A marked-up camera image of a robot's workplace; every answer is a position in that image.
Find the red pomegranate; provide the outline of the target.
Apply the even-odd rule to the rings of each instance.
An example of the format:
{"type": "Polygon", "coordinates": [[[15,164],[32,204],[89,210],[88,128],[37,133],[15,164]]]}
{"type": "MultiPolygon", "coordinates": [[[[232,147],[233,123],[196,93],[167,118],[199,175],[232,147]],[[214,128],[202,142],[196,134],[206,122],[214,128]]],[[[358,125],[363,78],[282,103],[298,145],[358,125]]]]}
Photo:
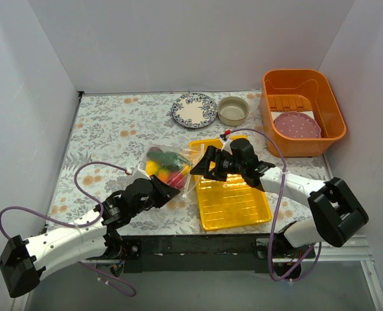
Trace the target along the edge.
{"type": "Polygon", "coordinates": [[[186,177],[181,172],[175,172],[170,175],[168,178],[168,185],[176,188],[176,189],[182,189],[185,185],[186,177]]]}

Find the clear zip top bag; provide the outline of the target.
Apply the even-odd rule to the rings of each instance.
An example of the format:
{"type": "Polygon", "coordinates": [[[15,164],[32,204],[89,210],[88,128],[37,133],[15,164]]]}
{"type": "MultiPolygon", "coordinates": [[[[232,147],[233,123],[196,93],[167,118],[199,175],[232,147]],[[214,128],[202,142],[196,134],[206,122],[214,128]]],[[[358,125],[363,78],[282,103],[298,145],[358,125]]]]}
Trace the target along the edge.
{"type": "Polygon", "coordinates": [[[184,164],[181,166],[165,166],[165,165],[159,165],[164,167],[169,167],[172,171],[172,173],[175,172],[181,172],[186,177],[185,185],[182,189],[179,189],[180,195],[182,199],[186,199],[189,194],[194,190],[196,187],[196,184],[200,181],[201,177],[197,177],[196,179],[190,174],[191,169],[199,162],[199,160],[202,159],[203,154],[205,152],[203,145],[199,144],[197,147],[192,147],[191,149],[188,148],[179,148],[179,147],[173,147],[173,146],[165,146],[160,144],[151,144],[144,152],[142,158],[140,161],[147,162],[150,160],[147,158],[146,154],[149,152],[148,150],[152,146],[157,146],[160,149],[162,149],[162,152],[176,152],[180,155],[182,155],[184,158],[186,158],[189,163],[184,164]]]}

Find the green cucumber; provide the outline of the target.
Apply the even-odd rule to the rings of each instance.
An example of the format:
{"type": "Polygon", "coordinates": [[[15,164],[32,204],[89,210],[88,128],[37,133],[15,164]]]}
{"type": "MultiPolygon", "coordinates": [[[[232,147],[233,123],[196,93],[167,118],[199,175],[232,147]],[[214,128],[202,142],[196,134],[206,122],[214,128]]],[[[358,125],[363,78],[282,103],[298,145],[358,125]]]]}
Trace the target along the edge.
{"type": "Polygon", "coordinates": [[[181,166],[189,163],[186,158],[176,152],[149,151],[146,156],[150,160],[165,166],[181,166]]]}

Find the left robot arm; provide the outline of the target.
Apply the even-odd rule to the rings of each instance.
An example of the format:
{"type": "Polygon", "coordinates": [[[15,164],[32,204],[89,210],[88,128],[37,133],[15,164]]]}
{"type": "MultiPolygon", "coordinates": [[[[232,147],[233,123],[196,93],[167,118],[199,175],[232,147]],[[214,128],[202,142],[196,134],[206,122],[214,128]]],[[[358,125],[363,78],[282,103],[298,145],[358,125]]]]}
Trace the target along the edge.
{"type": "Polygon", "coordinates": [[[141,212],[164,206],[179,193],[155,176],[138,178],[69,227],[26,239],[9,237],[0,256],[0,271],[9,296],[25,295],[47,276],[81,260],[103,255],[117,258],[123,249],[117,230],[141,212]]]}

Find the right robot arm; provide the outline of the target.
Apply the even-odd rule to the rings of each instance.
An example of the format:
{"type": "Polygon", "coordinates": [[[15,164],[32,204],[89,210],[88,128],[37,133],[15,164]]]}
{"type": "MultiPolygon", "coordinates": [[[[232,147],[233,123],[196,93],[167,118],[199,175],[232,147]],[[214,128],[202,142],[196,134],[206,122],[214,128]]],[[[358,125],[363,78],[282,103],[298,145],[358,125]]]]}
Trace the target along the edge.
{"type": "Polygon", "coordinates": [[[366,211],[344,180],[322,181],[285,172],[259,160],[244,138],[231,141],[228,146],[222,150],[208,146],[191,174],[215,181],[238,174],[250,187],[289,198],[312,213],[311,219],[294,221],[273,234],[268,244],[272,255],[289,258],[302,247],[319,242],[340,248],[368,223],[366,211]]]}

